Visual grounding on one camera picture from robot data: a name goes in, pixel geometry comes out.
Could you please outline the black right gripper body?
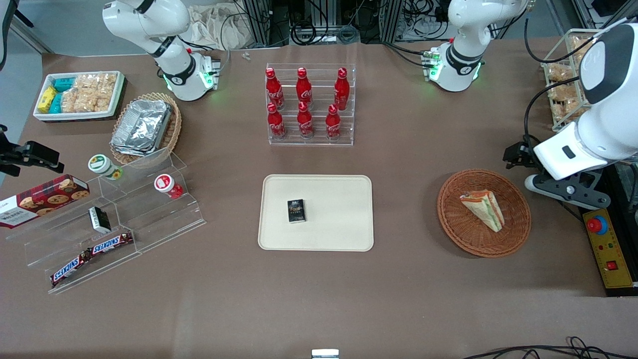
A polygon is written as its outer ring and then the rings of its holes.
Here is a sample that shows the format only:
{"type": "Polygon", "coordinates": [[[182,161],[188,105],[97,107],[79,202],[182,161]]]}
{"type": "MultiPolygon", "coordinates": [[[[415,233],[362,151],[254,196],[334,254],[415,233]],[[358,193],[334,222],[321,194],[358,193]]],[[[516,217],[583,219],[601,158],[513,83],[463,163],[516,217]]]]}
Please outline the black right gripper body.
{"type": "Polygon", "coordinates": [[[23,153],[19,145],[11,143],[5,132],[7,127],[0,126],[0,172],[10,177],[18,177],[20,174],[19,165],[23,162],[23,153]]]}

